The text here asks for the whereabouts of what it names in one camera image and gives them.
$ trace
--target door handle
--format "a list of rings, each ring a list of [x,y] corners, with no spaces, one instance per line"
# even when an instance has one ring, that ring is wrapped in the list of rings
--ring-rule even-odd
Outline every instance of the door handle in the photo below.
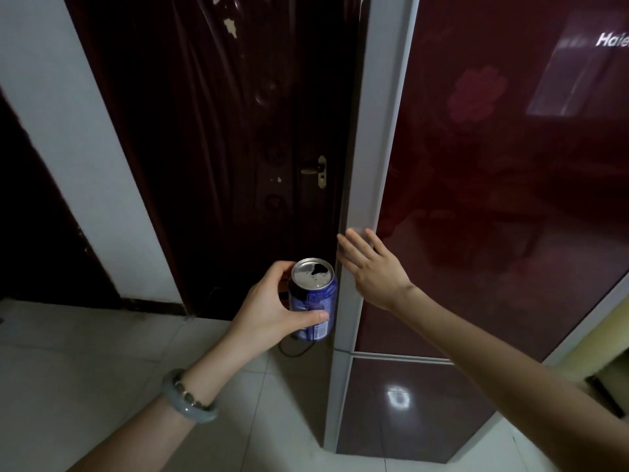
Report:
[[[310,161],[304,162],[301,166],[300,172],[302,175],[318,175],[319,189],[325,189],[328,178],[328,161],[324,155],[319,156],[317,162]]]

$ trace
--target can rim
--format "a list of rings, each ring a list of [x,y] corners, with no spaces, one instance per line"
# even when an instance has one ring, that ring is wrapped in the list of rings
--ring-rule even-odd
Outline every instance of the can rim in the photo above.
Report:
[[[315,263],[315,262],[319,263],[319,264],[323,265],[324,267],[326,267],[328,269],[328,271],[332,273],[332,277],[330,278],[330,281],[325,286],[321,286],[319,288],[307,288],[305,286],[300,285],[295,280],[295,268],[299,267],[300,265],[303,265],[304,263],[310,263],[310,262],[312,262],[312,263]],[[335,275],[336,274],[334,273],[334,268],[332,268],[332,265],[330,265],[325,260],[321,260],[320,258],[314,258],[314,257],[304,258],[303,260],[298,261],[297,263],[294,264],[293,268],[291,269],[291,279],[293,280],[294,284],[299,286],[300,288],[303,288],[306,291],[319,291],[319,290],[327,288],[334,281]]]

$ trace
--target haier logo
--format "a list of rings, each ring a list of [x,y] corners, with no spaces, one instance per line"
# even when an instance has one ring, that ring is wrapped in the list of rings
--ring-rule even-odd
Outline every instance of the haier logo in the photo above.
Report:
[[[596,43],[597,47],[629,47],[629,36],[626,33],[602,33]]]

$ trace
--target opened can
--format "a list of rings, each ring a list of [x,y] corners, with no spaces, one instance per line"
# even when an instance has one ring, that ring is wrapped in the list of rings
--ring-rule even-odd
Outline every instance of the opened can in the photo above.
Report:
[[[334,269],[328,262],[318,258],[307,258],[295,264],[288,282],[291,310],[324,309],[330,315],[318,325],[298,330],[297,337],[306,341],[320,341],[330,333],[334,325],[337,290]]]

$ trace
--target tile floor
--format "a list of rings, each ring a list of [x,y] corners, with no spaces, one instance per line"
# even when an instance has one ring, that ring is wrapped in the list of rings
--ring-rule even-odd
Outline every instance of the tile floor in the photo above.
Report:
[[[192,363],[227,322],[20,301],[0,302],[0,469],[61,472]],[[246,365],[167,471],[533,472],[500,421],[463,459],[439,466],[330,454],[323,436],[332,350],[298,359],[276,349]]]

